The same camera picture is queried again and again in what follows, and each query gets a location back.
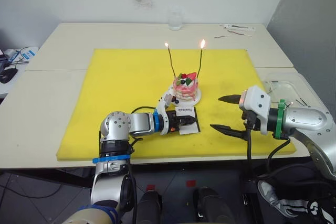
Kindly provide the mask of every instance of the black mouse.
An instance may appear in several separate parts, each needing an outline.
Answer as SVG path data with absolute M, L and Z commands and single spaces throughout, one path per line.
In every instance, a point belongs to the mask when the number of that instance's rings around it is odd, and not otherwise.
M 9 82 L 14 75 L 17 73 L 16 68 L 9 68 L 0 73 L 0 82 L 1 83 L 7 83 Z

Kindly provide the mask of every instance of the strawberry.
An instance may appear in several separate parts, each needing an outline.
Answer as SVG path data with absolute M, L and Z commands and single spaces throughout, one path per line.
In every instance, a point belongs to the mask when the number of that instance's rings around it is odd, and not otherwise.
M 193 80 L 195 80 L 196 79 L 196 76 L 197 76 L 197 74 L 196 74 L 196 72 L 193 72 L 193 73 L 189 73 L 189 74 L 187 74 L 187 78 L 190 78 L 192 81 Z

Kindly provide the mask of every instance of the green bracket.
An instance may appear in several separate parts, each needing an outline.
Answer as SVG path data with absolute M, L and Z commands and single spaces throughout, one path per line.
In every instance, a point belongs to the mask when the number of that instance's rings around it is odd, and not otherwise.
M 282 118 L 283 118 L 283 111 L 285 110 L 285 100 L 281 99 L 278 105 L 278 118 L 277 118 L 277 126 L 275 129 L 274 138 L 280 139 L 281 136 L 281 128 L 282 128 Z

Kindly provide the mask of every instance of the paper card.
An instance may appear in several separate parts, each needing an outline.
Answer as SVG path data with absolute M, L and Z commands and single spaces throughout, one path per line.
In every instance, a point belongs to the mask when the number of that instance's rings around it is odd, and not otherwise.
M 182 125 L 180 126 L 180 135 L 184 134 L 191 134 L 191 133 L 198 133 L 200 131 L 200 127 L 198 125 L 198 119 L 197 119 L 197 113 L 196 113 L 196 108 L 193 106 L 186 106 L 186 107 L 176 107 L 176 115 L 181 116 L 181 115 L 191 115 L 196 118 L 196 122 L 194 122 L 191 125 Z

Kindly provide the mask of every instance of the yellow foam mat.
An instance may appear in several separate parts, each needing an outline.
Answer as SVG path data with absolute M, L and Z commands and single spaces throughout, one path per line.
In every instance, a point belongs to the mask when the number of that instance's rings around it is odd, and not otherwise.
M 198 70 L 199 50 L 172 50 L 176 74 Z M 196 105 L 200 133 L 179 135 L 154 133 L 135 145 L 132 158 L 246 155 L 244 140 L 221 134 L 210 124 L 243 130 L 242 111 L 236 104 L 220 102 L 224 95 L 241 94 L 253 85 L 263 87 L 246 50 L 203 51 L 199 73 L 201 101 Z M 169 55 L 163 49 L 96 49 L 77 105 L 57 152 L 59 161 L 88 160 L 98 156 L 100 123 L 112 111 L 130 113 L 140 106 L 153 106 L 172 84 Z M 269 154 L 283 143 L 271 133 L 252 133 L 252 154 Z M 295 151 L 290 144 L 279 151 Z

